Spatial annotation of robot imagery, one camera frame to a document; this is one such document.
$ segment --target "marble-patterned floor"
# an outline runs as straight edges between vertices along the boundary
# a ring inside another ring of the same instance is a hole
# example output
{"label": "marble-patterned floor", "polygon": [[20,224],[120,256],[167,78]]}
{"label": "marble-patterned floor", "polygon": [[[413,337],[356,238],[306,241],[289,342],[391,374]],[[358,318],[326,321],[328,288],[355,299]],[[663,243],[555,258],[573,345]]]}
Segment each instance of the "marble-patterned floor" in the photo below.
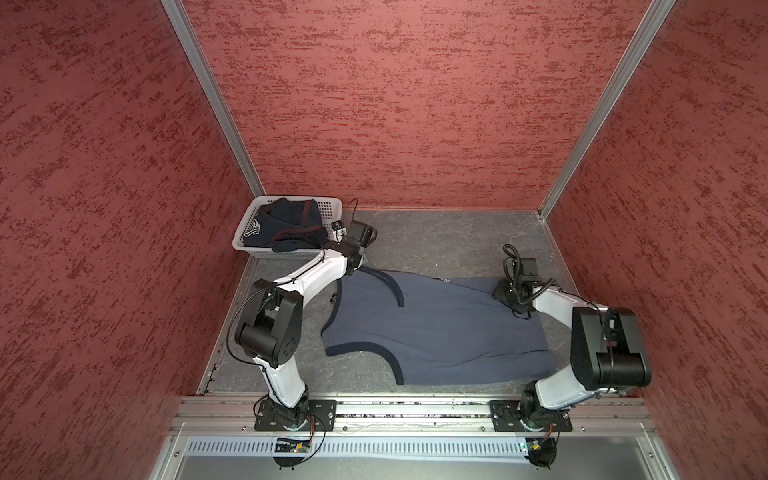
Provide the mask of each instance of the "marble-patterned floor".
{"label": "marble-patterned floor", "polygon": [[[356,220],[379,231],[366,249],[368,266],[378,270],[420,273],[436,278],[502,278],[504,243],[515,245],[523,257],[535,257],[539,273],[562,284],[554,256],[534,213],[529,212],[430,212],[357,210]],[[305,260],[259,259],[257,277],[276,279]],[[529,379],[473,386],[397,386],[389,364],[375,353],[350,353],[328,357],[320,329],[333,305],[329,299],[336,286],[329,285],[304,308],[302,337],[296,351],[299,372],[314,394],[334,393],[448,393],[515,396]],[[556,320],[542,316],[549,348],[558,368],[568,364],[571,333]],[[230,339],[235,353],[242,353]],[[225,355],[209,392],[266,392],[258,368]]]}

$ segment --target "basket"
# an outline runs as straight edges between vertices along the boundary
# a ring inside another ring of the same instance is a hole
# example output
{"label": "basket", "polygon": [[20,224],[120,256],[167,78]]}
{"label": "basket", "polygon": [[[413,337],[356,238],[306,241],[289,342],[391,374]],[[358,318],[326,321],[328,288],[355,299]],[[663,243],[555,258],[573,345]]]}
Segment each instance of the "basket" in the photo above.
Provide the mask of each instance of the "basket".
{"label": "basket", "polygon": [[333,229],[331,223],[337,220],[341,220],[342,203],[338,198],[331,197],[290,197],[287,195],[262,195],[256,197],[250,203],[248,210],[245,211],[243,219],[240,221],[240,225],[235,230],[235,237],[232,239],[232,247],[235,250],[241,250],[248,252],[252,257],[256,258],[299,258],[304,260],[311,260],[316,257],[320,250],[310,248],[299,248],[293,252],[273,252],[269,247],[246,247],[243,244],[243,232],[246,228],[253,226],[256,222],[256,216],[259,213],[259,207],[266,204],[271,204],[275,200],[280,198],[286,198],[291,201],[302,200],[314,200],[317,202],[317,206],[320,207],[320,216],[323,218],[323,226],[328,230],[328,238],[333,238]]}

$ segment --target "black mounting plate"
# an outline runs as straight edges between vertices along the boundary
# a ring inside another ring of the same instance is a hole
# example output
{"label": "black mounting plate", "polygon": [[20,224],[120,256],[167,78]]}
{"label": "black mounting plate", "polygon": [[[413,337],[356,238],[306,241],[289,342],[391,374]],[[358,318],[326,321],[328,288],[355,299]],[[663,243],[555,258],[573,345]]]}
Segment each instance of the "black mounting plate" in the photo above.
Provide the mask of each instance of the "black mounting plate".
{"label": "black mounting plate", "polygon": [[[309,400],[310,412],[316,418],[323,420],[327,432],[333,430],[333,423],[336,421],[336,404],[336,400]],[[296,430],[289,430],[280,420],[275,419],[272,405],[272,402],[259,404],[259,412],[256,414],[253,430],[256,432],[308,432],[310,430],[309,422],[304,422],[304,425]],[[315,428],[317,432],[321,432],[323,424],[315,421]]]}
{"label": "black mounting plate", "polygon": [[[491,420],[493,421],[493,429],[495,432],[525,432],[534,433],[529,429],[526,429],[520,422],[520,415],[518,414],[518,400],[492,400],[488,402],[488,406],[491,408]],[[553,432],[573,432],[574,427],[571,425],[571,419],[568,418],[567,412],[552,412],[552,431]],[[547,433],[548,429],[541,430],[543,433]]]}

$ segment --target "garment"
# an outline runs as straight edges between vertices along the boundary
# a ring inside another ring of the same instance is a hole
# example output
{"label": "garment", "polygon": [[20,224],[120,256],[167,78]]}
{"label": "garment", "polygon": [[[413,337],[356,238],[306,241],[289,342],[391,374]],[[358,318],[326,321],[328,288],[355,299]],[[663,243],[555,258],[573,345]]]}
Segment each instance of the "garment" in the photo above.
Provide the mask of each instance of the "garment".
{"label": "garment", "polygon": [[246,247],[271,247],[274,252],[319,249],[328,243],[320,208],[314,200],[285,198],[259,207],[253,228],[243,232]]}
{"label": "garment", "polygon": [[398,385],[472,385],[551,375],[537,314],[518,318],[491,296],[494,279],[446,282],[361,268],[337,282],[326,355],[381,355]]}

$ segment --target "textured red wall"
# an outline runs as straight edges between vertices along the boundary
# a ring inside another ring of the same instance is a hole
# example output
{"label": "textured red wall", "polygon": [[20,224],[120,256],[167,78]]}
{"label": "textured red wall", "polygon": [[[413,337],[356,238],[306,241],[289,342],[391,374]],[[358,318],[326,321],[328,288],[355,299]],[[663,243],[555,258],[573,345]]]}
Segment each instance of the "textured red wall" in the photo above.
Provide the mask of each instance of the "textured red wall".
{"label": "textured red wall", "polygon": [[768,478],[767,112],[768,3],[678,0],[549,220],[685,478]]}
{"label": "textured red wall", "polygon": [[188,0],[265,188],[541,204],[649,0]]}
{"label": "textured red wall", "polygon": [[138,478],[250,197],[157,0],[0,7],[0,476]]}

